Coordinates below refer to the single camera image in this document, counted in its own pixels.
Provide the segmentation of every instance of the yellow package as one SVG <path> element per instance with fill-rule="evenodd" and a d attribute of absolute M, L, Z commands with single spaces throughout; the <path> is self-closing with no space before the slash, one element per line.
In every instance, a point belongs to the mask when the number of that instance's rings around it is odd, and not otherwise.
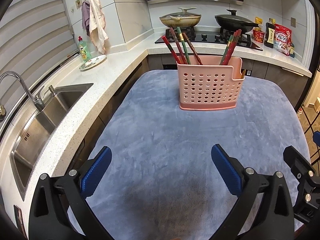
<path fill-rule="evenodd" d="M 259 18 L 259 17 L 256 17 L 256 23 L 257 23 L 257 24 L 262 24 L 262 19 Z M 260 27 L 255 27 L 254 29 L 255 29 L 256 31 L 261 31 L 261 30 L 262 30 L 262 28 L 260 28 Z"/>

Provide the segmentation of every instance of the plate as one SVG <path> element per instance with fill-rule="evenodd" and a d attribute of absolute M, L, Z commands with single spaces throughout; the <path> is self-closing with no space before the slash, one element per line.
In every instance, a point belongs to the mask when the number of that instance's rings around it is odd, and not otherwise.
<path fill-rule="evenodd" d="M 87 62 L 84 62 L 81 66 L 80 66 L 80 70 L 87 70 L 90 69 L 96 65 L 98 65 L 100 62 L 102 62 L 107 56 L 106 55 L 100 55 L 97 57 L 94 57 L 90 60 L 88 60 Z"/>

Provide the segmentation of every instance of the cereal bag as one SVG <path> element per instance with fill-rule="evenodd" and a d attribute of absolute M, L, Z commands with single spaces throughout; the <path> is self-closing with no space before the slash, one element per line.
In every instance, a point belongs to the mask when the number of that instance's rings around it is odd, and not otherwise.
<path fill-rule="evenodd" d="M 292 30 L 279 24 L 275 24 L 275 27 L 273 48 L 289 56 Z"/>

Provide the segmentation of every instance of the stainless steel sink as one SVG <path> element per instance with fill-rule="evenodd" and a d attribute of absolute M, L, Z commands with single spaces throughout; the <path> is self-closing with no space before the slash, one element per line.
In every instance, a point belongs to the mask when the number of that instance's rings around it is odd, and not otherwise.
<path fill-rule="evenodd" d="M 55 94 L 43 100 L 44 109 L 35 111 L 24 125 L 10 154 L 14 179 L 23 200 L 33 168 L 55 128 L 92 85 L 57 87 Z"/>

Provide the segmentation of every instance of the chrome faucet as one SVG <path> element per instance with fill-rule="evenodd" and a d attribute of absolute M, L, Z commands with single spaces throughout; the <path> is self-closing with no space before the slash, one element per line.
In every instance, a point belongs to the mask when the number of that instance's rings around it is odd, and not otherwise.
<path fill-rule="evenodd" d="M 40 91 L 36 94 L 35 97 L 33 97 L 33 95 L 31 94 L 30 90 L 28 89 L 27 85 L 25 84 L 25 82 L 23 81 L 22 77 L 14 72 L 14 71 L 6 71 L 4 72 L 1 76 L 0 76 L 0 83 L 2 82 L 2 80 L 7 77 L 7 76 L 12 76 L 15 77 L 21 84 L 21 86 L 23 87 L 24 91 L 26 92 L 26 94 L 28 95 L 28 97 L 32 100 L 33 104 L 35 105 L 35 107 L 39 110 L 42 111 L 44 109 L 44 103 L 41 99 L 40 93 L 41 90 L 44 88 L 42 87 L 40 89 Z M 6 109 L 4 108 L 3 105 L 0 104 L 0 122 L 3 122 L 6 116 Z"/>

